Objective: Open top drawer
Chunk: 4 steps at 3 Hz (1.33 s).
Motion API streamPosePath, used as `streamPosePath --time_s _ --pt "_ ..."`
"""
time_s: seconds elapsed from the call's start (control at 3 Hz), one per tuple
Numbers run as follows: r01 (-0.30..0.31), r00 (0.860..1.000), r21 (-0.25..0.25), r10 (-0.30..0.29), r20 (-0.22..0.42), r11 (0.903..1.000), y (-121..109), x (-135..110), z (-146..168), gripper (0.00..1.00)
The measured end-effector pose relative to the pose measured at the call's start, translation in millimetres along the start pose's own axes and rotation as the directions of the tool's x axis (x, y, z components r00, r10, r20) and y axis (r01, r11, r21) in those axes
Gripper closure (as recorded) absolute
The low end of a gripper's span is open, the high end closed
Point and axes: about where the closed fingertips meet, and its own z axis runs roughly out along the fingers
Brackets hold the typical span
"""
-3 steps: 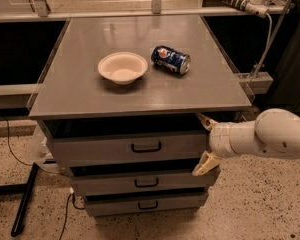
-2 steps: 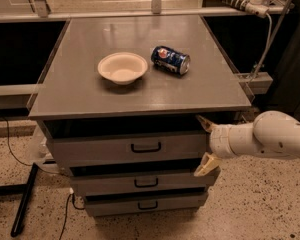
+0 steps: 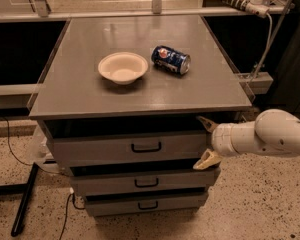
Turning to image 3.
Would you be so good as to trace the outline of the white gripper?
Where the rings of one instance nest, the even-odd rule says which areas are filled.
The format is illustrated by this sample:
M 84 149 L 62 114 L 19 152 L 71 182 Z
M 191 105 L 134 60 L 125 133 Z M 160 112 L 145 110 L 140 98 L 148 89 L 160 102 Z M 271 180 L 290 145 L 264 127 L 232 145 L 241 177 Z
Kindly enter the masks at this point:
M 207 149 L 201 158 L 193 165 L 195 170 L 204 170 L 218 164 L 223 156 L 234 156 L 244 153 L 260 154 L 266 144 L 256 134 L 255 123 L 222 123 L 203 116 L 197 116 L 207 132 L 212 133 L 212 147 L 215 151 Z

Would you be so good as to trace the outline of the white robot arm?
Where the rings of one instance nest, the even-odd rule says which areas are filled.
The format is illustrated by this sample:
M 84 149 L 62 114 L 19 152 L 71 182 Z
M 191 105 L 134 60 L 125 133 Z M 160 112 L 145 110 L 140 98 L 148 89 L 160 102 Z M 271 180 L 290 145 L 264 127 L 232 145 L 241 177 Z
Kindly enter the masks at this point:
M 211 146 L 193 165 L 205 170 L 223 157 L 254 153 L 258 155 L 300 155 L 300 119 L 279 109 L 261 112 L 254 121 L 217 124 L 205 117 L 197 119 L 211 134 Z

